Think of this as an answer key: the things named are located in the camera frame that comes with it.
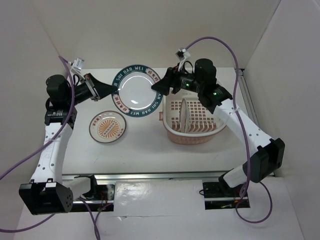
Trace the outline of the green rimmed white plate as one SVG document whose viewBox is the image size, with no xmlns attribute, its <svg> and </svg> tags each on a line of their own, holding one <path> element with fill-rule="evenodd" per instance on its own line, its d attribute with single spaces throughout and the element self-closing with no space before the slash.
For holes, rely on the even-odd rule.
<svg viewBox="0 0 320 240">
<path fill-rule="evenodd" d="M 155 112 L 163 95 L 152 89 L 160 76 L 151 67 L 141 64 L 121 69 L 112 81 L 116 92 L 112 94 L 114 105 L 126 116 L 142 118 Z"/>
</svg>

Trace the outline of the plate with orange sunburst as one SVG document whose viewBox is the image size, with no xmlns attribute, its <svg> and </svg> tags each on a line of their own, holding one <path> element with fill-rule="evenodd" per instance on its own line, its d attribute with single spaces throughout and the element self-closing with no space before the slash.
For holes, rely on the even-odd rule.
<svg viewBox="0 0 320 240">
<path fill-rule="evenodd" d="M 108 110 L 93 117 L 88 129 L 93 140 L 101 144 L 110 144 L 124 135 L 127 122 L 119 112 Z"/>
</svg>

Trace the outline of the plate with red characters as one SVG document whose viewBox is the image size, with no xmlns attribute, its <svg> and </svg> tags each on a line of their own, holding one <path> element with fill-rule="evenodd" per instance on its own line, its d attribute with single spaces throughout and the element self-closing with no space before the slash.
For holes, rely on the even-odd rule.
<svg viewBox="0 0 320 240">
<path fill-rule="evenodd" d="M 179 120 L 180 120 L 180 131 L 182 133 L 187 133 L 190 127 L 190 109 L 189 109 L 187 100 L 185 98 L 181 100 Z"/>
</svg>

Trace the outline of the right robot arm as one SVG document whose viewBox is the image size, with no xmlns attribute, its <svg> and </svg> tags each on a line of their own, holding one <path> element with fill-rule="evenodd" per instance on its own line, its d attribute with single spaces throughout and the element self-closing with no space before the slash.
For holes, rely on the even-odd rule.
<svg viewBox="0 0 320 240">
<path fill-rule="evenodd" d="M 194 72 L 169 67 L 164 77 L 152 89 L 167 96 L 181 89 L 197 93 L 198 100 L 222 120 L 245 145 L 246 162 L 219 177 L 218 190 L 230 196 L 236 187 L 248 182 L 259 183 L 282 166 L 285 143 L 263 132 L 235 103 L 224 87 L 217 83 L 217 69 L 206 58 L 195 62 Z"/>
</svg>

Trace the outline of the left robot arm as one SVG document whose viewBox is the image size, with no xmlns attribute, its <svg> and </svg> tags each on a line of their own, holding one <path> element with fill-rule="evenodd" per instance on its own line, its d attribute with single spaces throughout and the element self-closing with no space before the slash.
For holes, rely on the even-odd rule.
<svg viewBox="0 0 320 240">
<path fill-rule="evenodd" d="M 29 183 L 21 184 L 18 191 L 32 215 L 69 213 L 73 202 L 81 196 L 88 200 L 97 197 L 99 187 L 93 175 L 76 176 L 69 183 L 63 183 L 63 163 L 76 122 L 75 106 L 88 99 L 101 100 L 117 90 L 98 81 L 91 73 L 83 77 L 75 74 L 71 81 L 56 74 L 45 84 L 48 99 L 44 149 Z"/>
</svg>

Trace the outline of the white and pink dish rack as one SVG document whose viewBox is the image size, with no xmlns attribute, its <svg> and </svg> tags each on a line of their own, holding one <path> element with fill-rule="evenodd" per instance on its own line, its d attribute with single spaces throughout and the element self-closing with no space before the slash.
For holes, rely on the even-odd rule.
<svg viewBox="0 0 320 240">
<path fill-rule="evenodd" d="M 190 111 L 190 125 L 187 133 L 181 132 L 180 108 L 182 99 L 186 99 Z M 199 145 L 212 140 L 221 132 L 225 123 L 214 116 L 199 101 L 195 92 L 180 90 L 176 94 L 163 97 L 162 111 L 159 113 L 170 141 L 180 145 Z"/>
</svg>

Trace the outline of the aluminium rail right side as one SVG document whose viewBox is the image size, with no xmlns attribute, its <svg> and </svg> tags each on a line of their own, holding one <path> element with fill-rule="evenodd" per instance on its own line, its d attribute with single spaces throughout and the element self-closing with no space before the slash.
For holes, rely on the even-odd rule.
<svg viewBox="0 0 320 240">
<path fill-rule="evenodd" d="M 245 69 L 240 68 L 237 72 L 238 72 L 238 85 L 244 100 L 247 115 L 258 126 L 259 123 L 258 123 L 256 111 L 252 102 L 252 98 L 249 92 L 249 88 L 248 88 L 245 76 L 244 76 Z"/>
</svg>

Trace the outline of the aluminium rail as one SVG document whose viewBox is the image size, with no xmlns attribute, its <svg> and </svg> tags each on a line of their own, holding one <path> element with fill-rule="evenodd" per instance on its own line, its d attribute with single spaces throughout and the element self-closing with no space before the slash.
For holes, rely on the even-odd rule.
<svg viewBox="0 0 320 240">
<path fill-rule="evenodd" d="M 249 92 L 249 88 L 248 88 L 245 76 L 244 76 L 245 69 L 240 68 L 237 72 L 238 72 L 238 85 L 244 100 L 247 115 L 258 126 L 259 123 L 258 123 L 256 111 L 252 102 L 252 98 Z"/>
<path fill-rule="evenodd" d="M 202 180 L 217 181 L 225 171 L 188 171 L 188 172 L 143 172 L 143 173 L 105 173 L 95 174 L 99 184 L 115 182 L 141 181 L 183 181 Z"/>
</svg>

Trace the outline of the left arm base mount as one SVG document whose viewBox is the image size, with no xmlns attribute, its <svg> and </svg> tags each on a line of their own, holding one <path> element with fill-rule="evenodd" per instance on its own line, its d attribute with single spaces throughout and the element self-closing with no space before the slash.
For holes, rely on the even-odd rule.
<svg viewBox="0 0 320 240">
<path fill-rule="evenodd" d="M 88 192 L 80 197 L 85 200 L 93 213 L 113 212 L 115 190 L 116 185 L 114 183 L 98 184 L 95 187 L 95 192 Z"/>
</svg>

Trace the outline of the aluminium rail front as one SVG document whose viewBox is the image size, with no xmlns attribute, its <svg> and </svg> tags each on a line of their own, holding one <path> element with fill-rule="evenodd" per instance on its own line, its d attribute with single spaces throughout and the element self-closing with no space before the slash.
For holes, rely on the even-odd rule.
<svg viewBox="0 0 320 240">
<path fill-rule="evenodd" d="M 225 171 L 188 171 L 188 172 L 143 172 L 143 173 L 105 173 L 95 174 L 99 184 L 115 182 L 141 181 L 183 181 L 202 180 L 217 181 Z"/>
</svg>

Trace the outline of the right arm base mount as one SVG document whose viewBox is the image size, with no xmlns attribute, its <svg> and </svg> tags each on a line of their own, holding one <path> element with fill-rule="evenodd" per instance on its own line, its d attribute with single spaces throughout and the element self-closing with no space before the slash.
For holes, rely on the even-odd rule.
<svg viewBox="0 0 320 240">
<path fill-rule="evenodd" d="M 250 208 L 248 194 L 240 197 L 243 185 L 235 188 L 223 188 L 219 182 L 203 182 L 199 194 L 204 197 L 205 210 L 224 210 Z"/>
</svg>

